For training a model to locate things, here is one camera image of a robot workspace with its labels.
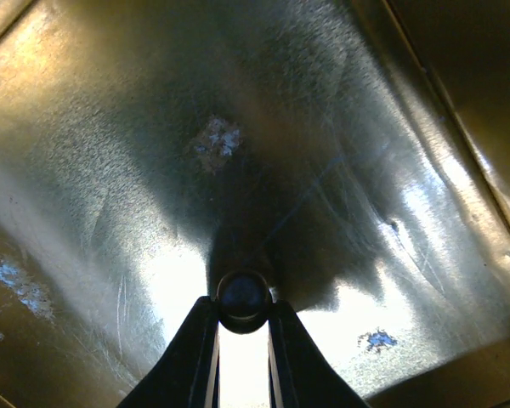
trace black clamp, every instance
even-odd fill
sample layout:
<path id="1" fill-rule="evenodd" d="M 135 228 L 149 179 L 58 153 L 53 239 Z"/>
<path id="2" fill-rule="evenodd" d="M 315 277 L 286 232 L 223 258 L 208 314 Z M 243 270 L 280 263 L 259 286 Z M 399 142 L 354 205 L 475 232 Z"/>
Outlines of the black clamp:
<path id="1" fill-rule="evenodd" d="M 233 272 L 218 298 L 199 297 L 164 355 L 117 408 L 218 408 L 218 323 L 255 332 L 269 322 L 272 408 L 366 408 L 329 366 L 288 302 L 272 297 L 264 278 Z"/>

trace black rubber cap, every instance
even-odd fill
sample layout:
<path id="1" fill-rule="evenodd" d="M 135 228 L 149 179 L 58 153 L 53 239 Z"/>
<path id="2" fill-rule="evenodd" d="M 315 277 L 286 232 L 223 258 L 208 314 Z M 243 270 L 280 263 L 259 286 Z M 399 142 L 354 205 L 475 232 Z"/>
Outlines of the black rubber cap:
<path id="1" fill-rule="evenodd" d="M 255 332 L 268 318 L 272 304 L 266 280 L 251 270 L 227 274 L 218 286 L 219 320 L 231 332 Z"/>

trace galvanized metal surface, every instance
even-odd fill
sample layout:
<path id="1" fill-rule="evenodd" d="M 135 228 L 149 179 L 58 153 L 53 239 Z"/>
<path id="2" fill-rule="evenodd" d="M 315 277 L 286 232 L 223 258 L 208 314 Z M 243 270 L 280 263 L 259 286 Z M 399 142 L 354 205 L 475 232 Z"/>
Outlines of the galvanized metal surface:
<path id="1" fill-rule="evenodd" d="M 426 406 L 509 400 L 510 234 L 446 112 L 376 0 L 36 3 L 0 42 L 0 394 L 113 406 L 246 261 L 360 394 L 466 354 L 505 386 Z M 224 334 L 224 406 L 264 406 L 261 333 Z"/>

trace blue stain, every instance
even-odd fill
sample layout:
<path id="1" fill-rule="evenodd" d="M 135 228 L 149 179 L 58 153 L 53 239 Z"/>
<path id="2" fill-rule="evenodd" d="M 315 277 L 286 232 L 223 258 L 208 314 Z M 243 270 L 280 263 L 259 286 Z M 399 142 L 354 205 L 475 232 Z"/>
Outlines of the blue stain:
<path id="1" fill-rule="evenodd" d="M 358 341 L 359 345 L 363 342 L 368 343 L 366 351 L 374 350 L 377 353 L 382 351 L 383 348 L 392 347 L 397 344 L 397 341 L 393 337 L 379 329 L 373 333 L 366 333 L 360 336 Z"/>
<path id="2" fill-rule="evenodd" d="M 14 266 L 8 265 L 4 261 L 0 264 L 0 281 L 7 287 L 14 288 L 16 286 L 15 278 L 19 275 L 19 271 Z"/>

